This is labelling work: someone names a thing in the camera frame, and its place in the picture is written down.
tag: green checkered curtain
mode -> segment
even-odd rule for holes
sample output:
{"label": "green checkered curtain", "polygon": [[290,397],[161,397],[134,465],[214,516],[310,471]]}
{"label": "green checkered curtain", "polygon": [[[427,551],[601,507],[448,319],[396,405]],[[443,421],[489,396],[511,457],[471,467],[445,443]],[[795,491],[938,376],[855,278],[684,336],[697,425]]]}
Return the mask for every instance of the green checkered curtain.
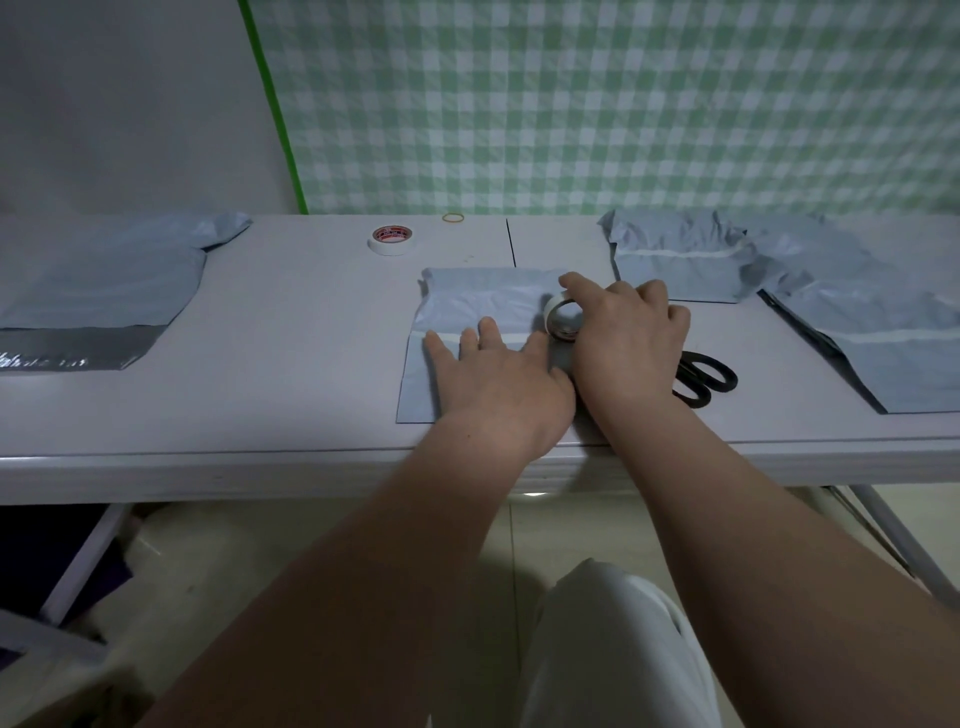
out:
{"label": "green checkered curtain", "polygon": [[960,210],[958,0],[248,1],[310,212]]}

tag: hand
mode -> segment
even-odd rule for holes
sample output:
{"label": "hand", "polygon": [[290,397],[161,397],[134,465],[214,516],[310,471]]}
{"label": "hand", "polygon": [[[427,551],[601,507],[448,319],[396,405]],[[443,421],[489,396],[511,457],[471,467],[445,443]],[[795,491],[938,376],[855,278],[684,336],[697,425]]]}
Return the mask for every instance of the hand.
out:
{"label": "hand", "polygon": [[636,406],[670,397],[690,311],[670,305],[663,281],[634,289],[619,280],[604,290],[579,273],[567,273],[560,285],[584,309],[573,346],[573,377],[594,418],[602,419],[619,403]]}
{"label": "hand", "polygon": [[479,340],[472,328],[461,334],[459,361],[435,332],[424,341],[437,373],[441,422],[455,420],[479,435],[478,447],[493,448],[490,458],[515,456],[524,467],[550,451],[573,422],[573,384],[561,370],[547,371],[542,331],[513,352],[496,322],[482,319]]}

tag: white wall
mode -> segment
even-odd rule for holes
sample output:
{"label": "white wall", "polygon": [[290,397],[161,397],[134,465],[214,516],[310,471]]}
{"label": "white wall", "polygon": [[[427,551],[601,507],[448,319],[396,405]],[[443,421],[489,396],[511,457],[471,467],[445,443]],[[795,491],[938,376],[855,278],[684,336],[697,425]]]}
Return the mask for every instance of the white wall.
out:
{"label": "white wall", "polygon": [[296,212],[236,0],[3,0],[0,212]]}

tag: clear tape roll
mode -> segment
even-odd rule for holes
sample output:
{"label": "clear tape roll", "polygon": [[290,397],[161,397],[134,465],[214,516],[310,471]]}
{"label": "clear tape roll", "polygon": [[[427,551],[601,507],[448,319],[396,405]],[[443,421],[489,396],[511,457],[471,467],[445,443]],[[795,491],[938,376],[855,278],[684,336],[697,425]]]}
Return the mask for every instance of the clear tape roll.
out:
{"label": "clear tape roll", "polygon": [[557,310],[561,306],[565,306],[568,303],[575,303],[573,299],[570,298],[568,291],[554,296],[548,302],[546,306],[543,307],[543,327],[546,328],[546,332],[553,336],[553,338],[558,341],[576,341],[578,328],[566,325],[562,322],[557,321]]}
{"label": "clear tape roll", "polygon": [[404,255],[416,245],[413,228],[405,225],[382,225],[367,240],[367,247],[377,255]]}

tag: forearm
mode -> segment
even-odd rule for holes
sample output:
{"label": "forearm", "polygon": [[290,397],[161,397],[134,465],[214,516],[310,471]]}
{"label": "forearm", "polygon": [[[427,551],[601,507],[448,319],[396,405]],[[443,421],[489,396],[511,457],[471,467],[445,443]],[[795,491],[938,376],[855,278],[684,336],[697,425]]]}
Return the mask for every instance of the forearm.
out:
{"label": "forearm", "polygon": [[684,606],[748,724],[960,717],[953,614],[678,400],[597,419],[650,508]]}
{"label": "forearm", "polygon": [[438,628],[522,463],[441,421],[381,490],[305,551],[145,726],[422,728]]}

